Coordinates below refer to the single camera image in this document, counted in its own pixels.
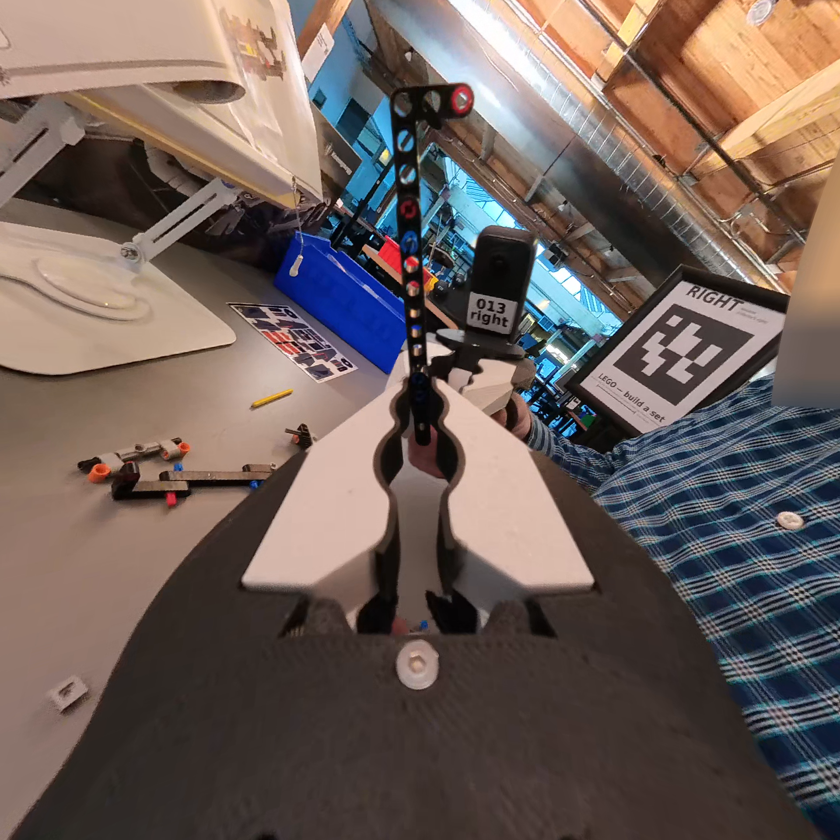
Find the small white lego piece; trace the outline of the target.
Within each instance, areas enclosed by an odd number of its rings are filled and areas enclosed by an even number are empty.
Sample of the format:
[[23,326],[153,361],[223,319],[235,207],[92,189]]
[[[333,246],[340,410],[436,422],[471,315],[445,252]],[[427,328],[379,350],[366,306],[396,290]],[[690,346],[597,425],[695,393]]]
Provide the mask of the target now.
[[66,714],[88,695],[89,687],[78,675],[71,675],[61,680],[46,693],[50,705],[61,715]]

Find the black lego beam assembly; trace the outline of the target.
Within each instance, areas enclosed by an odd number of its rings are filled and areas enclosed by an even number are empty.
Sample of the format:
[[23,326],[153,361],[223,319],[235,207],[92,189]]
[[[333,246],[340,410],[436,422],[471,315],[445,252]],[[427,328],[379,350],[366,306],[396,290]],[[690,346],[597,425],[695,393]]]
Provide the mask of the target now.
[[397,89],[390,97],[396,189],[397,247],[403,285],[408,351],[407,389],[415,440],[426,446],[431,438],[425,323],[423,213],[420,192],[418,131],[422,123],[440,130],[449,120],[463,119],[474,108],[475,95],[465,84]]

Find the person's plaid shirt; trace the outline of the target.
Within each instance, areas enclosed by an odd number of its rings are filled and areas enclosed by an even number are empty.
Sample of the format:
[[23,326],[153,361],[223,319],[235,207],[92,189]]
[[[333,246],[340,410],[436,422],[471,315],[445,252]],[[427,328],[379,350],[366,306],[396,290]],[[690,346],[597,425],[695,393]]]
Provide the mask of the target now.
[[838,838],[838,423],[622,447],[594,497],[688,605],[786,790]]

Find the white book stand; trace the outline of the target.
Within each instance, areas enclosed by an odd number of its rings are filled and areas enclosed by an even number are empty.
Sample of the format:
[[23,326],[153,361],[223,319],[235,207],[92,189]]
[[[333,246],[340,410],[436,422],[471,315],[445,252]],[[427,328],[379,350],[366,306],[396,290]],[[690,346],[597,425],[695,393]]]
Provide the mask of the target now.
[[2,205],[81,142],[94,119],[141,140],[154,175],[181,197],[131,239],[2,222],[2,366],[72,375],[221,348],[234,332],[154,266],[223,212],[297,209],[322,199],[319,136],[305,81],[210,82],[38,94],[6,129]]

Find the framed marker sign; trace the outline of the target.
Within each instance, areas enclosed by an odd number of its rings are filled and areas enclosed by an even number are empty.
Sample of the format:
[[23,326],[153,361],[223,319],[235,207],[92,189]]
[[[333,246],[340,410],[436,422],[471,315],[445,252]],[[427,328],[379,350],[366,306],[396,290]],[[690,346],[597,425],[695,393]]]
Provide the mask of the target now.
[[680,266],[568,383],[629,437],[735,391],[778,353],[790,296]]

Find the grey lego assembly orange pins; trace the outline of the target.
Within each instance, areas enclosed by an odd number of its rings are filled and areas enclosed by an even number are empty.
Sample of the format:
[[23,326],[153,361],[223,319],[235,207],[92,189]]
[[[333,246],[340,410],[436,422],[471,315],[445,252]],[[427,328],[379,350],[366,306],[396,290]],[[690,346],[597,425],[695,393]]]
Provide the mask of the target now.
[[92,458],[77,462],[77,469],[87,476],[90,483],[102,483],[115,477],[122,467],[150,458],[160,458],[168,463],[181,461],[189,454],[191,446],[180,437],[150,443],[132,444]]

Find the person's right forearm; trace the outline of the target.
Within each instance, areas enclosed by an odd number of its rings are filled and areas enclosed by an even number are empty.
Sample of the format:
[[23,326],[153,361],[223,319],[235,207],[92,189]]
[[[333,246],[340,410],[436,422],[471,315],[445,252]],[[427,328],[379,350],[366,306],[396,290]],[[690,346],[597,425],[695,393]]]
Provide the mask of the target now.
[[600,454],[537,418],[524,438],[584,489],[624,506],[731,502],[838,509],[838,410],[772,404],[765,375],[678,421]]

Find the black lego frame assembly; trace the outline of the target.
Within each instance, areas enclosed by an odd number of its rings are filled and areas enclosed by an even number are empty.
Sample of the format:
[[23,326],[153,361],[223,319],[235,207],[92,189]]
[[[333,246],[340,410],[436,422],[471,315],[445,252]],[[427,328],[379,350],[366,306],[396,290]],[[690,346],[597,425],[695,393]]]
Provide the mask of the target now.
[[240,470],[164,470],[157,479],[143,479],[135,462],[125,464],[112,478],[114,501],[162,500],[168,508],[192,495],[195,489],[246,487],[257,489],[278,467],[275,464],[245,465]]

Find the silver ventilation duct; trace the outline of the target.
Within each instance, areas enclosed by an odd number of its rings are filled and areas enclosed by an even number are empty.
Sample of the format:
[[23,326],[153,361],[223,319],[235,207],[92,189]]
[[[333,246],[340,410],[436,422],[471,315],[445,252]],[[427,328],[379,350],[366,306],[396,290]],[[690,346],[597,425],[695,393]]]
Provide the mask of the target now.
[[652,286],[679,266],[782,291],[585,84],[515,2],[372,2]]

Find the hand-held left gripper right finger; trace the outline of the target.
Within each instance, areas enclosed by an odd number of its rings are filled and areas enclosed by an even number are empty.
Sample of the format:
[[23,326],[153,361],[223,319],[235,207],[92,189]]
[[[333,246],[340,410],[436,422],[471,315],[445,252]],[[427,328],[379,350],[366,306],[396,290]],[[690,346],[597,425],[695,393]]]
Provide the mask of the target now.
[[589,595],[595,577],[535,453],[445,381],[437,464],[447,477],[437,527],[443,631],[478,631],[503,602]]

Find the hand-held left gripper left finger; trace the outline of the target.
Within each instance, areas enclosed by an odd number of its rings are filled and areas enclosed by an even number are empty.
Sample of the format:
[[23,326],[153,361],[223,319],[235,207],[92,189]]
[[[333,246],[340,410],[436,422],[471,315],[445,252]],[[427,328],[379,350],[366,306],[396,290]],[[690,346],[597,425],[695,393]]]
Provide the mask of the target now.
[[403,467],[403,387],[382,395],[304,455],[241,585],[330,600],[361,634],[391,634],[401,541],[394,478]]

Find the lego sticker sheet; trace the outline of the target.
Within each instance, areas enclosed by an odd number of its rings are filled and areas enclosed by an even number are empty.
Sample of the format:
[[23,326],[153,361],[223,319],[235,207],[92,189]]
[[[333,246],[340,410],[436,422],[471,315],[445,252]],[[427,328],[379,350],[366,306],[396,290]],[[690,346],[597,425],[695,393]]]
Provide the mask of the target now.
[[358,369],[289,306],[234,302],[228,306],[313,382],[332,382]]

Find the lego instruction booklet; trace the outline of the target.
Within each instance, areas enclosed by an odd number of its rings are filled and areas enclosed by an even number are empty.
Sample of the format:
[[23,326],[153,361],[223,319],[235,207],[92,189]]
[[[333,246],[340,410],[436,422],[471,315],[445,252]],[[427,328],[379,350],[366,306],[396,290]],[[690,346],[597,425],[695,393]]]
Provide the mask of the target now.
[[86,96],[195,151],[318,159],[286,2],[2,1],[1,25],[2,99]]

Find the blue storage bin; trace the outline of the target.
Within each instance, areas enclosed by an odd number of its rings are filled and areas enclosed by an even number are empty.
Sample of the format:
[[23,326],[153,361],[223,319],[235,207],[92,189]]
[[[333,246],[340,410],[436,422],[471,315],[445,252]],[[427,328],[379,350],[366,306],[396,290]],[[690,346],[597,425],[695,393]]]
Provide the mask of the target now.
[[326,238],[296,233],[276,287],[386,374],[406,341],[403,301]]

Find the white hanging sign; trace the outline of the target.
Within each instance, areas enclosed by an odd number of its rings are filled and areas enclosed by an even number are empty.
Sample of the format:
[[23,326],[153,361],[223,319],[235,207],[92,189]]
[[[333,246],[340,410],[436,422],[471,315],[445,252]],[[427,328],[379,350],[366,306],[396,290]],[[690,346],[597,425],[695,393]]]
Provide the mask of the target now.
[[334,32],[328,24],[322,24],[305,55],[301,58],[301,67],[307,84],[312,84],[334,46]]

